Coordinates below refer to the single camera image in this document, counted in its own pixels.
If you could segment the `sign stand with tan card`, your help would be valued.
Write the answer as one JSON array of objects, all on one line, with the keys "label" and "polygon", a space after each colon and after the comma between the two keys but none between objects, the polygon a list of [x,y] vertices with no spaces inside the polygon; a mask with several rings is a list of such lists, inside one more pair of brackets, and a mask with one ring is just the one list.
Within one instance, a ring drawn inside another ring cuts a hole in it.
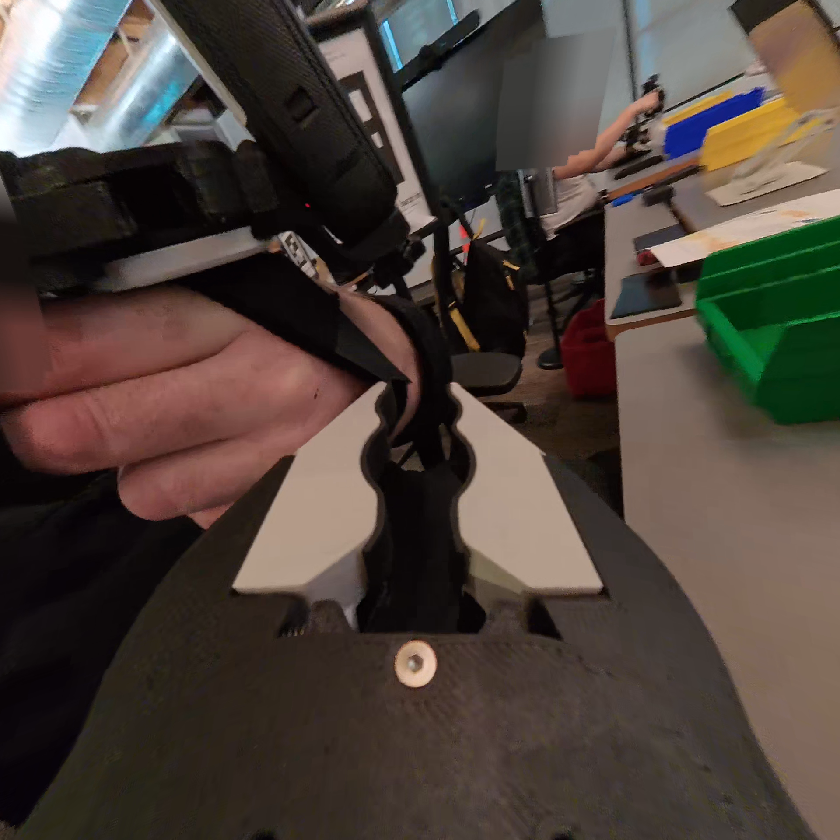
[{"label": "sign stand with tan card", "polygon": [[838,39],[818,2],[737,1],[730,12],[774,83],[779,93],[774,99],[784,98],[801,117],[709,190],[719,207],[822,177],[828,166],[806,162],[805,156],[835,132],[839,118]]}]

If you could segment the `yellow plastic bin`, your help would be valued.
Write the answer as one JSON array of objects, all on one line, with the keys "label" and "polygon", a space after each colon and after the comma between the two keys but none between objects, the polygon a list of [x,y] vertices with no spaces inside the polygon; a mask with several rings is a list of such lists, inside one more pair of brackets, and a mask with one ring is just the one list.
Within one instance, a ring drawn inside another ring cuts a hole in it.
[{"label": "yellow plastic bin", "polygon": [[714,125],[700,148],[699,165],[714,172],[746,161],[800,117],[784,98],[777,98]]}]

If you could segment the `black keyboard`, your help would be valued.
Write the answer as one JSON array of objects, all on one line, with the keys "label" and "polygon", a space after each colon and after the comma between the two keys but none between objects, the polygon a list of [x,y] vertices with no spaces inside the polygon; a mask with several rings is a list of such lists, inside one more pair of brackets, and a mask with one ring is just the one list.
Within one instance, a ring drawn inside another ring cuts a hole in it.
[{"label": "black keyboard", "polygon": [[662,154],[648,154],[646,156],[638,156],[633,158],[630,162],[625,163],[621,167],[612,171],[614,180],[621,181],[632,175],[644,172],[647,169],[656,167],[666,161],[666,157]]}]

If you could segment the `black office chair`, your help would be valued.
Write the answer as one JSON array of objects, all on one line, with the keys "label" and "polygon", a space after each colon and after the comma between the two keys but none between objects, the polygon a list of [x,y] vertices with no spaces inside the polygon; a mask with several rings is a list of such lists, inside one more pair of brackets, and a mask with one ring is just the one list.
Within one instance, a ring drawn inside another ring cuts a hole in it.
[{"label": "black office chair", "polygon": [[527,421],[528,411],[523,403],[491,400],[512,392],[519,383],[522,375],[519,357],[509,353],[468,352],[452,355],[450,361],[453,381],[480,399],[486,408],[513,425]]}]

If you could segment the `dark tablet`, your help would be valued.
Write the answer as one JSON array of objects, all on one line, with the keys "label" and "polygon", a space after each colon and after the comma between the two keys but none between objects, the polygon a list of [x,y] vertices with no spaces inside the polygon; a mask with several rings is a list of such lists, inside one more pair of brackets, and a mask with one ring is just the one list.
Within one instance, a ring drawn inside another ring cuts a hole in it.
[{"label": "dark tablet", "polygon": [[620,320],[679,308],[682,298],[672,269],[623,278],[611,320]]}]

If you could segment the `green plastic bin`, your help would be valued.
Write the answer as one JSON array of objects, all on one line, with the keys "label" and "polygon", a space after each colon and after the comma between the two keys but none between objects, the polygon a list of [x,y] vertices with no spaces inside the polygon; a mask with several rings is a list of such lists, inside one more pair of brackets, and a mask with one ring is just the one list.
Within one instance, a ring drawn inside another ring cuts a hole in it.
[{"label": "green plastic bin", "polygon": [[707,257],[696,315],[748,403],[782,425],[838,420],[838,217]]}]

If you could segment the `red bag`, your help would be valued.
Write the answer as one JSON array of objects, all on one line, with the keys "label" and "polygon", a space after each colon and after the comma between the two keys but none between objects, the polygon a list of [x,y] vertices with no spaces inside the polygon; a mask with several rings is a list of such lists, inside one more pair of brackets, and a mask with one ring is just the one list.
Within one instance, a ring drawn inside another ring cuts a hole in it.
[{"label": "red bag", "polygon": [[568,389],[577,400],[617,393],[615,348],[606,333],[604,309],[601,298],[577,312],[560,342]]}]

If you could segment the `silver ventilation duct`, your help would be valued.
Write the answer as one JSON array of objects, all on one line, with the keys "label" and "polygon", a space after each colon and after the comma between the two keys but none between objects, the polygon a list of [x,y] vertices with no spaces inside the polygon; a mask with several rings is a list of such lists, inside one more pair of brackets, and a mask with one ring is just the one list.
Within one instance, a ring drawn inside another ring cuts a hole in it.
[{"label": "silver ventilation duct", "polygon": [[[1,148],[28,156],[56,148],[70,113],[132,2],[14,2],[3,26]],[[82,124],[97,152],[146,144],[199,70],[157,13]]]}]

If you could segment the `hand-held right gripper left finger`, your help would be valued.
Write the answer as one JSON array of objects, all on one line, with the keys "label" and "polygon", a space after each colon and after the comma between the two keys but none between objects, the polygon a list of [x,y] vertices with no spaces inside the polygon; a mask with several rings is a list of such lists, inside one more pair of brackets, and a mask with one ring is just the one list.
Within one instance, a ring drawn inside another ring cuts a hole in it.
[{"label": "hand-held right gripper left finger", "polygon": [[335,602],[355,629],[365,555],[383,534],[385,384],[374,384],[291,458],[233,589]]}]

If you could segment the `white paper sheet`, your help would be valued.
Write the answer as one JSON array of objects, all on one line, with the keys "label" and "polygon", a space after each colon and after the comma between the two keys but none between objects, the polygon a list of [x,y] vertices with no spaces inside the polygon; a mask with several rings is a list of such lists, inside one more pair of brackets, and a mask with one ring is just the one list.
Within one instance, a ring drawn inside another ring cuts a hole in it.
[{"label": "white paper sheet", "polygon": [[815,193],[736,217],[694,234],[643,250],[655,263],[675,268],[702,261],[712,254],[839,216],[839,190]]}]

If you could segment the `white printed board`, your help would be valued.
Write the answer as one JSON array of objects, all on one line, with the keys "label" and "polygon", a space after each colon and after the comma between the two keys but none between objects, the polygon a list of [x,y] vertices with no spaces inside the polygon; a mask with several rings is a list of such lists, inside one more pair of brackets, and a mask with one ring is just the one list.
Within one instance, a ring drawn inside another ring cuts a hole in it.
[{"label": "white printed board", "polygon": [[320,50],[347,92],[365,131],[395,177],[395,206],[415,235],[431,224],[424,190],[407,148],[371,44],[362,28],[320,42]]}]

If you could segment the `black monitor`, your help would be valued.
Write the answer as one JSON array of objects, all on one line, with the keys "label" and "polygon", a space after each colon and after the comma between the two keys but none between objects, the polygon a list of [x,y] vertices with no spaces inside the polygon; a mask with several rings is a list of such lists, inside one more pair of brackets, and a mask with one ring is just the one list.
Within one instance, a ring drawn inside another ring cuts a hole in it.
[{"label": "black monitor", "polygon": [[497,179],[497,118],[504,66],[544,39],[540,1],[508,5],[467,33],[474,12],[426,45],[398,75],[436,196],[470,211]]}]

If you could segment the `person's dark clothing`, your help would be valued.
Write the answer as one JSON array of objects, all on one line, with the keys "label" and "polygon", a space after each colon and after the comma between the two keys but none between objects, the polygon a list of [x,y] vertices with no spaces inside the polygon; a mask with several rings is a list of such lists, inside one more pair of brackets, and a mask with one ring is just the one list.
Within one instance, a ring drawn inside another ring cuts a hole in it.
[{"label": "person's dark clothing", "polygon": [[85,725],[116,651],[203,531],[146,521],[114,471],[35,473],[2,458],[1,817],[23,822]]}]

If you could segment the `person's left hand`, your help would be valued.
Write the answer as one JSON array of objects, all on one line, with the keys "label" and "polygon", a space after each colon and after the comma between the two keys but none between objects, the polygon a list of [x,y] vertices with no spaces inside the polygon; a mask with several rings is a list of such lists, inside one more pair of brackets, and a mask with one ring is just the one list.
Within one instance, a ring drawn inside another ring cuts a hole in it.
[{"label": "person's left hand", "polygon": [[370,386],[181,287],[53,301],[42,386],[2,394],[2,433],[26,468],[116,469],[150,521],[207,529],[278,460]]}]

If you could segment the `lit monitor screen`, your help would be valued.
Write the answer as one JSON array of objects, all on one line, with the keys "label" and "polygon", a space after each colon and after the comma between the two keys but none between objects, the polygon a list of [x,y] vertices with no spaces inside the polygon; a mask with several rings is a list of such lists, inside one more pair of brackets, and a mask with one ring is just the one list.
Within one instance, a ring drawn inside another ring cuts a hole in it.
[{"label": "lit monitor screen", "polygon": [[452,1],[375,1],[374,16],[394,70],[459,21]]}]

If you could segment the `black hand-held device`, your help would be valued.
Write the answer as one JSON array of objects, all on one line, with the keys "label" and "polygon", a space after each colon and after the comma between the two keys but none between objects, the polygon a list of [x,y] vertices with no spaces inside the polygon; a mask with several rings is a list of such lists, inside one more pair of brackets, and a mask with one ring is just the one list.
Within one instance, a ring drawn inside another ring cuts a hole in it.
[{"label": "black hand-held device", "polygon": [[631,126],[625,131],[621,138],[625,155],[642,153],[650,144],[651,126],[658,116],[665,109],[665,90],[660,81],[659,74],[655,73],[646,79],[642,88],[643,98],[655,94],[656,104],[649,110],[637,115]]}]

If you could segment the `blue plastic bin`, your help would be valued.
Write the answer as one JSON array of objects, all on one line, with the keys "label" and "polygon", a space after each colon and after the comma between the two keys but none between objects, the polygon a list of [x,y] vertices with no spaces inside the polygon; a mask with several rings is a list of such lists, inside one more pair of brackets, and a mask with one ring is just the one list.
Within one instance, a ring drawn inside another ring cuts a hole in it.
[{"label": "blue plastic bin", "polygon": [[673,160],[698,152],[712,128],[758,108],[763,98],[764,86],[740,93],[725,91],[668,116],[664,120],[662,154]]}]

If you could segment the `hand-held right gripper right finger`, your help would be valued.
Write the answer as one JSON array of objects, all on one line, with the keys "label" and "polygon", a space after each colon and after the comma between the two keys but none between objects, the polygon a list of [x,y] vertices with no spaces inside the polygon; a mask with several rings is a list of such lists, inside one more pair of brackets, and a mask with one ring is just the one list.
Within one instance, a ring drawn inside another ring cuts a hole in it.
[{"label": "hand-held right gripper right finger", "polygon": [[455,519],[468,592],[487,611],[497,601],[603,593],[543,451],[461,385],[449,393],[453,454],[466,453]]}]

